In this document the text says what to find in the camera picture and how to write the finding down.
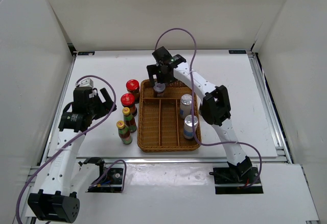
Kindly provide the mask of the purple lid dark jar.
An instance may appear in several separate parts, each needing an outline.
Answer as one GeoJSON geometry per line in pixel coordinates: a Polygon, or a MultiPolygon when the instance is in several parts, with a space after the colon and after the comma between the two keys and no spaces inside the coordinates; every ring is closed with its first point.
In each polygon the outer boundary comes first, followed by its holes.
{"type": "Polygon", "coordinates": [[[164,83],[155,82],[155,84],[153,86],[154,97],[156,97],[156,98],[164,97],[165,89],[166,89],[166,85],[164,83]]]}

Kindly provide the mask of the silver white can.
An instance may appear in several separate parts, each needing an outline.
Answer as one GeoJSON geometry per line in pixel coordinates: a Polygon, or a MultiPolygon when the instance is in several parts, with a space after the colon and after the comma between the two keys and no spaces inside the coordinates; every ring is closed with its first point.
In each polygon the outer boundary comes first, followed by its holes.
{"type": "Polygon", "coordinates": [[[192,96],[190,94],[184,94],[180,99],[180,117],[185,119],[191,114],[192,110],[192,96]]]}
{"type": "Polygon", "coordinates": [[[192,115],[190,114],[184,119],[183,136],[185,139],[194,138],[193,128],[196,131],[198,123],[199,123],[198,118],[195,115],[194,118],[192,118],[192,115]]]}

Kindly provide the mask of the silver top white can front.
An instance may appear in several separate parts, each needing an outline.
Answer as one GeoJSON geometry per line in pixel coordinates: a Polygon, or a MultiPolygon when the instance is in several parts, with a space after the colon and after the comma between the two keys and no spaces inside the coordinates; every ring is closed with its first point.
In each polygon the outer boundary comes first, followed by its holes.
{"type": "Polygon", "coordinates": [[[198,123],[199,123],[198,118],[195,115],[194,118],[192,118],[192,115],[190,114],[184,119],[183,136],[185,139],[194,138],[193,128],[196,131],[198,123]]]}

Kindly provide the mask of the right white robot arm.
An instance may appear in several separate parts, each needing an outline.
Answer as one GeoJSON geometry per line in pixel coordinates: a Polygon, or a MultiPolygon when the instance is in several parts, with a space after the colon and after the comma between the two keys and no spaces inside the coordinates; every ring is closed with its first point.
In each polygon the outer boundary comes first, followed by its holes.
{"type": "Polygon", "coordinates": [[[151,85],[181,81],[201,99],[201,116],[217,133],[227,157],[229,176],[235,183],[248,177],[252,163],[241,147],[231,122],[231,106],[227,88],[209,82],[181,55],[172,56],[165,47],[156,49],[152,56],[156,63],[147,66],[151,85]]]}

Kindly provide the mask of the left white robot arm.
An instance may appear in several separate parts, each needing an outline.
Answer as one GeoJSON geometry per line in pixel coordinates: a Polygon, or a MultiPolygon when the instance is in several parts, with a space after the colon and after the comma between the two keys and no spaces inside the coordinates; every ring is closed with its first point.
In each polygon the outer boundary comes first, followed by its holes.
{"type": "Polygon", "coordinates": [[[55,154],[46,165],[49,171],[36,193],[30,193],[28,206],[37,219],[73,223],[78,216],[80,201],[71,185],[77,153],[94,120],[103,119],[116,110],[115,98],[107,90],[78,86],[73,101],[68,103],[59,122],[55,154]]]}

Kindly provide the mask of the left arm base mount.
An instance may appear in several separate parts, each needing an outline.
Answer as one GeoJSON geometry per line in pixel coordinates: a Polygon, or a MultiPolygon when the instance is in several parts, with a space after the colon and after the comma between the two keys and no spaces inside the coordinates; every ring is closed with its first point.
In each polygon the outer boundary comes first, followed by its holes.
{"type": "Polygon", "coordinates": [[[87,192],[91,193],[122,193],[125,187],[127,164],[124,160],[118,159],[107,166],[105,160],[99,157],[86,158],[78,162],[82,167],[86,164],[94,164],[99,168],[99,180],[92,183],[87,192]]]}

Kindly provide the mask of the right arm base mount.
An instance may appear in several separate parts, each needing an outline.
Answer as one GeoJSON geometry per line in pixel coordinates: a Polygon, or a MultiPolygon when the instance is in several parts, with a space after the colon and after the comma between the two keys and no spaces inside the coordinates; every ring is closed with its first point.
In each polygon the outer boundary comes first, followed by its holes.
{"type": "Polygon", "coordinates": [[[264,193],[260,179],[253,184],[259,175],[257,167],[252,167],[240,180],[235,178],[227,167],[214,167],[209,175],[214,177],[216,195],[264,193]]]}

